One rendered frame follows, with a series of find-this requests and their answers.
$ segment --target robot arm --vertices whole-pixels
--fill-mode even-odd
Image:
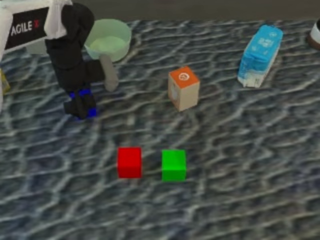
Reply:
[[[5,53],[67,34],[61,12],[71,0],[0,1],[0,62]]]

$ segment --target blue and white package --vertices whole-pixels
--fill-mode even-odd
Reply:
[[[246,46],[238,71],[244,87],[259,88],[278,54],[284,33],[275,26],[262,25]]]

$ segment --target red cube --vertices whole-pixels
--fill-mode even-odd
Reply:
[[[142,152],[140,147],[119,147],[117,159],[118,177],[139,179],[142,177]]]

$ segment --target yellow object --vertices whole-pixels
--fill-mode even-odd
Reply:
[[[10,85],[7,81],[7,78],[4,72],[0,69],[0,78],[1,78],[1,85],[2,85],[2,93],[5,95],[10,90]]]

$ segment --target light green bowl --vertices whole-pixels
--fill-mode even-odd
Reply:
[[[84,43],[89,56],[97,60],[107,54],[112,62],[123,59],[130,47],[130,27],[116,19],[101,19],[94,22],[92,30]]]

